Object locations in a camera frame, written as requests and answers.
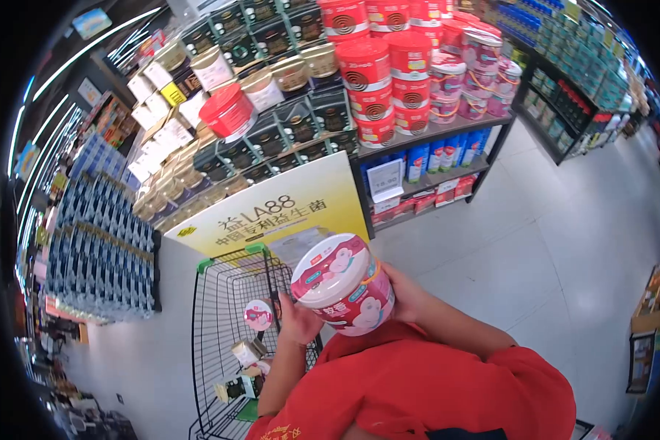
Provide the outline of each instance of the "hand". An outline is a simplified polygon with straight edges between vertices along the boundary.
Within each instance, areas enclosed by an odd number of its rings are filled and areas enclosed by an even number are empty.
[[[323,320],[300,303],[291,302],[289,295],[279,293],[282,303],[282,332],[279,339],[287,339],[306,346],[320,332]]]
[[[382,261],[381,268],[388,275],[393,293],[396,295],[393,317],[404,322],[418,321],[431,295],[423,290],[418,283],[387,262]]]

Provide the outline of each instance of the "jar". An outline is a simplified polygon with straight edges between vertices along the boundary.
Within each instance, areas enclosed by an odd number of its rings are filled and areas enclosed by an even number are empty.
[[[336,234],[313,246],[293,270],[290,289],[298,302],[345,336],[376,329],[395,301],[381,262],[355,234]]]

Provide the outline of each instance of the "white lid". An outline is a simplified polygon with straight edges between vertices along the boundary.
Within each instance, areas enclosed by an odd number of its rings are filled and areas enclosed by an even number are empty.
[[[291,277],[291,292],[310,308],[334,304],[362,282],[371,258],[367,244],[359,236],[330,236],[300,259]]]
[[[523,74],[523,69],[521,69],[521,66],[517,65],[514,61],[509,59],[502,59],[499,61],[499,70],[501,70],[506,75],[515,77],[519,77],[521,74]]]
[[[458,56],[438,53],[433,55],[431,69],[448,75],[461,75],[466,71],[466,63]]]
[[[487,46],[501,47],[503,45],[501,38],[497,37],[491,32],[476,29],[475,27],[466,27],[464,34],[466,37],[477,40],[482,44],[486,44]]]

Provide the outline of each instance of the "red shirt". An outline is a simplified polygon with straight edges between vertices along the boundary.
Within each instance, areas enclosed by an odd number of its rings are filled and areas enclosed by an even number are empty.
[[[509,440],[567,440],[575,413],[567,379],[529,348],[482,362],[388,321],[363,337],[335,335],[279,414],[259,418],[246,438],[339,439],[356,421],[386,439],[503,428]]]

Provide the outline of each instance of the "yellow sign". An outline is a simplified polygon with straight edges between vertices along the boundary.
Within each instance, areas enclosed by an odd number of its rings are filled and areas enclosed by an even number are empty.
[[[581,14],[581,12],[582,12],[582,8],[580,5],[576,3],[572,3],[569,0],[565,0],[564,13],[569,15],[572,18],[572,20],[574,20],[575,22],[579,22],[579,15]]]
[[[215,257],[262,242],[289,267],[324,238],[369,242],[347,153],[317,159],[240,191],[165,234]]]
[[[604,46],[611,48],[612,42],[614,42],[614,32],[607,29],[604,33]]]

